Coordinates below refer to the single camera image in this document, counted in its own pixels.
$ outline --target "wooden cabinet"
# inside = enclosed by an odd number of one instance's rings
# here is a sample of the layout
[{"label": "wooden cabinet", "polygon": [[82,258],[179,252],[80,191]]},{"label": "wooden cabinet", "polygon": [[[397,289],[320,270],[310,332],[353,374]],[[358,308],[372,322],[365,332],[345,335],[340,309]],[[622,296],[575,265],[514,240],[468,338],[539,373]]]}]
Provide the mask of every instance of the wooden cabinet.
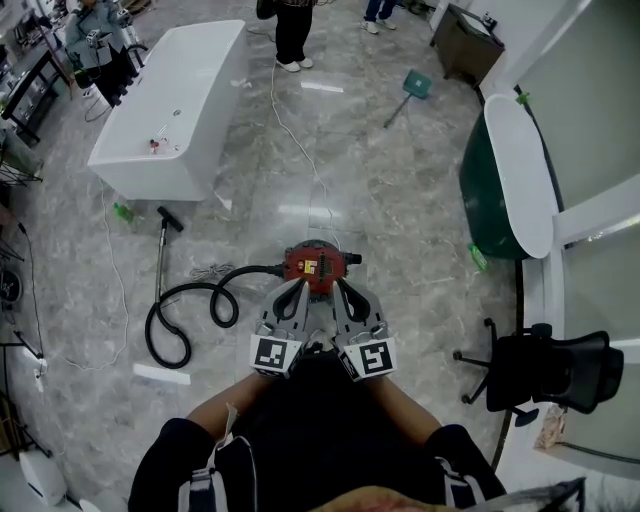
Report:
[{"label": "wooden cabinet", "polygon": [[479,21],[470,12],[449,4],[430,45],[438,51],[445,78],[466,73],[474,77],[476,87],[502,55],[504,47],[495,36],[474,29],[463,14]]}]

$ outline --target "yellow label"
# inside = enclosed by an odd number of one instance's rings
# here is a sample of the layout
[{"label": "yellow label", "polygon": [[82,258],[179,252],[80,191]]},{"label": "yellow label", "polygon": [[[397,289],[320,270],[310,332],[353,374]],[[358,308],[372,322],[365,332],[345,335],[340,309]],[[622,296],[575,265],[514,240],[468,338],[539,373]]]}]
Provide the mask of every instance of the yellow label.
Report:
[{"label": "yellow label", "polygon": [[315,260],[305,260],[305,262],[304,262],[304,273],[305,274],[315,274],[317,265],[318,265],[318,262],[315,261]]}]

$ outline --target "black pants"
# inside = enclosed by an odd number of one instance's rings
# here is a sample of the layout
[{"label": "black pants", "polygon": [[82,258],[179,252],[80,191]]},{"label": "black pants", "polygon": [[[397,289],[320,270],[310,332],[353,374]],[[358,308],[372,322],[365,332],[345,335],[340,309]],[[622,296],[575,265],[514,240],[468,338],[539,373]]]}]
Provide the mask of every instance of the black pants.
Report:
[{"label": "black pants", "polygon": [[111,46],[109,49],[111,62],[104,66],[89,68],[87,73],[109,105],[113,107],[130,80],[138,74],[126,49],[123,48],[120,53]]},{"label": "black pants", "polygon": [[303,61],[304,51],[302,48],[309,35],[309,30],[311,30],[313,6],[294,7],[275,2],[274,7],[278,15],[278,26],[276,27],[278,61],[282,64]]}]

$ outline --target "white bathtub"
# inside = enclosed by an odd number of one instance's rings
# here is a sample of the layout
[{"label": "white bathtub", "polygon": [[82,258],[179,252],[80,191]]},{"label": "white bathtub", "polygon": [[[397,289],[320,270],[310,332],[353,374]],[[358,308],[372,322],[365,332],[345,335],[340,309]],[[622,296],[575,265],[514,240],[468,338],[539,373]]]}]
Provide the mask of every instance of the white bathtub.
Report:
[{"label": "white bathtub", "polygon": [[[102,129],[89,167],[127,199],[211,194],[247,78],[244,22],[174,28],[158,41]],[[150,140],[166,138],[156,154]]]}]

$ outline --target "red motor housing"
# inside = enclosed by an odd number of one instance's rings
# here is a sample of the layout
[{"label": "red motor housing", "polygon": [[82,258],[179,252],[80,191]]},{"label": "red motor housing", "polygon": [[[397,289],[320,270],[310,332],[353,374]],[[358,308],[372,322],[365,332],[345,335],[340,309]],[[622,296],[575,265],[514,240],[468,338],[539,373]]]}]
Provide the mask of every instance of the red motor housing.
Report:
[{"label": "red motor housing", "polygon": [[311,300],[317,302],[331,296],[333,281],[346,277],[349,265],[362,263],[360,254],[341,252],[324,240],[307,240],[290,247],[284,254],[284,279],[302,277],[309,282]]}]

